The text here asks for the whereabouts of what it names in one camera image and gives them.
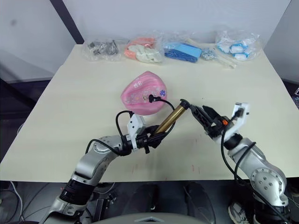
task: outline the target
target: shoe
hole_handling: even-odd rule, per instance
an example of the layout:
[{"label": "shoe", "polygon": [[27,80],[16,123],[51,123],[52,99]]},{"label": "shoe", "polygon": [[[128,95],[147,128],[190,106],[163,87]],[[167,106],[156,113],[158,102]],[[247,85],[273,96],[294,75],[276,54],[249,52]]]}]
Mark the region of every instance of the shoe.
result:
[{"label": "shoe", "polygon": [[234,224],[250,224],[246,218],[245,210],[238,202],[232,202],[229,205],[228,214]]}]

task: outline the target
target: black cable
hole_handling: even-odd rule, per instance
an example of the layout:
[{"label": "black cable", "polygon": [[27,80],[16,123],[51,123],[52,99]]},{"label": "black cable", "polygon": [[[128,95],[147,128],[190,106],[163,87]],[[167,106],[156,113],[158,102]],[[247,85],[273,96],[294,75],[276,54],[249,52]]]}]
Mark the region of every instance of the black cable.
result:
[{"label": "black cable", "polygon": [[14,216],[16,215],[17,211],[18,211],[18,207],[19,207],[19,197],[17,196],[17,194],[12,191],[12,190],[1,190],[0,192],[10,192],[10,193],[13,193],[15,195],[15,197],[17,198],[17,206],[15,207],[15,210],[14,210],[14,213],[13,215],[9,218],[8,221],[2,223],[2,224],[6,224],[6,223],[10,223],[11,220],[14,218]]},{"label": "black cable", "polygon": [[[174,106],[171,104],[171,102],[169,102],[169,101],[167,101],[167,100],[164,100],[164,99],[161,99],[160,97],[154,97],[154,96],[152,96],[152,95],[150,95],[151,97],[152,97],[152,101],[150,101],[151,103],[152,102],[157,102],[157,101],[162,101],[162,102],[164,102],[164,103],[167,103],[171,108],[172,108],[172,110],[174,111]],[[176,124],[176,122],[174,122],[172,125],[171,125],[171,127],[170,127],[170,129],[166,132],[166,134],[165,134],[165,136],[164,137],[166,137],[171,131],[172,131],[172,129],[174,128],[174,125]]]},{"label": "black cable", "polygon": [[244,157],[247,155],[247,153],[251,150],[251,148],[256,144],[256,142],[252,142],[248,148],[245,150],[245,152],[241,155],[240,159],[238,160],[236,166],[235,166],[235,170],[234,170],[234,180],[235,183],[238,183],[238,179],[237,179],[237,173],[238,173],[238,168],[240,166],[240,163],[242,162],[242,160],[244,159]]},{"label": "black cable", "polygon": [[116,115],[116,117],[115,117],[116,128],[117,128],[117,130],[118,130],[118,133],[119,133],[120,136],[121,136],[121,140],[122,140],[122,142],[126,142],[126,139],[125,139],[125,137],[123,136],[123,134],[121,133],[121,128],[120,128],[120,126],[119,126],[119,124],[118,124],[118,117],[119,117],[122,113],[128,113],[128,114],[131,116],[131,114],[133,114],[133,112],[132,112],[132,111],[121,111],[121,112],[119,112],[119,113]]},{"label": "black cable", "polygon": [[86,208],[85,210],[86,210],[86,212],[88,213],[88,215],[89,215],[89,217],[90,217],[90,220],[91,220],[91,222],[93,222],[93,216],[92,216],[92,214],[91,214],[90,210],[89,210],[88,208]]},{"label": "black cable", "polygon": [[225,158],[224,155],[224,137],[225,137],[225,133],[227,130],[227,127],[229,126],[229,124],[236,118],[238,117],[239,113],[235,113],[234,116],[231,118],[231,120],[228,122],[228,125],[225,126],[223,132],[222,132],[222,136],[221,136],[221,155],[222,155],[222,159],[225,163],[225,165],[227,166],[227,168],[230,170],[230,172],[233,175],[236,175],[236,178],[238,178],[239,181],[241,181],[241,183],[248,189],[250,189],[251,191],[253,191],[253,193],[255,193],[266,205],[268,205],[282,220],[284,220],[285,222],[289,222],[289,220],[287,218],[285,218],[283,215],[280,214],[280,212],[278,210],[276,210],[268,201],[266,198],[264,198],[260,193],[258,193],[255,189],[253,189],[251,187],[251,185],[248,185],[241,177],[238,176],[238,174],[235,174],[235,171],[231,168],[231,166],[229,165],[228,161]]},{"label": "black cable", "polygon": [[89,147],[90,145],[93,143],[93,142],[98,142],[100,144],[102,144],[103,146],[109,148],[113,153],[117,154],[117,155],[120,155],[120,156],[123,156],[123,155],[127,155],[127,153],[122,153],[122,152],[117,152],[114,148],[112,148],[110,145],[107,145],[105,142],[102,142],[101,140],[98,140],[98,139],[91,139],[90,142],[88,143],[87,145],[87,148],[85,150],[85,154],[88,153],[88,150],[89,150]]},{"label": "black cable", "polygon": [[158,99],[158,100],[155,100],[154,102],[157,102],[157,101],[162,101],[164,103],[167,103],[172,108],[172,110],[174,111],[174,107],[173,107],[173,105],[169,101],[164,100],[164,99]]},{"label": "black cable", "polygon": [[29,203],[26,205],[26,207],[23,209],[22,211],[22,216],[24,216],[24,212],[27,210],[27,208],[29,207],[29,205],[32,203],[32,201],[35,199],[35,197],[45,188],[49,185],[50,183],[46,183],[43,187],[41,187],[38,192],[36,192],[36,194],[32,197],[32,199],[29,201]]},{"label": "black cable", "polygon": [[43,207],[43,208],[41,208],[41,209],[38,209],[38,210],[36,210],[35,212],[32,212],[30,215],[28,215],[28,216],[25,217],[25,220],[26,220],[27,218],[29,218],[30,216],[34,215],[35,213],[37,213],[37,212],[39,212],[39,211],[41,211],[41,210],[43,210],[43,209],[49,208],[49,207],[51,207],[51,205],[46,206],[46,207]]}]

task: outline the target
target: pink plastic bowl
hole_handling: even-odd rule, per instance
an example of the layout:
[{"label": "pink plastic bowl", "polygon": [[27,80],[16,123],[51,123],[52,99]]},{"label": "pink plastic bowl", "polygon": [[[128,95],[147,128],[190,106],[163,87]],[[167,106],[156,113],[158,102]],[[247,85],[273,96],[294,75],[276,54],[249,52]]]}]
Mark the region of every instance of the pink plastic bowl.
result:
[{"label": "pink plastic bowl", "polygon": [[125,107],[139,115],[151,115],[157,113],[164,102],[149,102],[149,95],[167,99],[166,86],[156,74],[146,71],[133,80],[122,92],[121,100]]}]

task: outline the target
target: gray wall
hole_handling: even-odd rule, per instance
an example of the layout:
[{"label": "gray wall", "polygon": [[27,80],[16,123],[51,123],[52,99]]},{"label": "gray wall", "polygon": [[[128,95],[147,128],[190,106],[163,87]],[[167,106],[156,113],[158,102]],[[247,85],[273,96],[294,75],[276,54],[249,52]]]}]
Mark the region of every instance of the gray wall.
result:
[{"label": "gray wall", "polygon": [[264,51],[281,78],[299,83],[299,0],[291,0]]},{"label": "gray wall", "polygon": [[74,45],[49,0],[0,1],[0,76],[4,80],[51,79]]}]

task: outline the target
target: sticker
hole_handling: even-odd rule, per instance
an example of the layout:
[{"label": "sticker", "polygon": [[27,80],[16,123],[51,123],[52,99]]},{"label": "sticker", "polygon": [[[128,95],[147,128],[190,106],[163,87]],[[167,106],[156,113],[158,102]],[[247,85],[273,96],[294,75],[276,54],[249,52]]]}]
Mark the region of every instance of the sticker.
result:
[{"label": "sticker", "polygon": [[166,95],[165,90],[161,90],[161,91],[160,91],[160,96],[165,97],[165,95]]}]

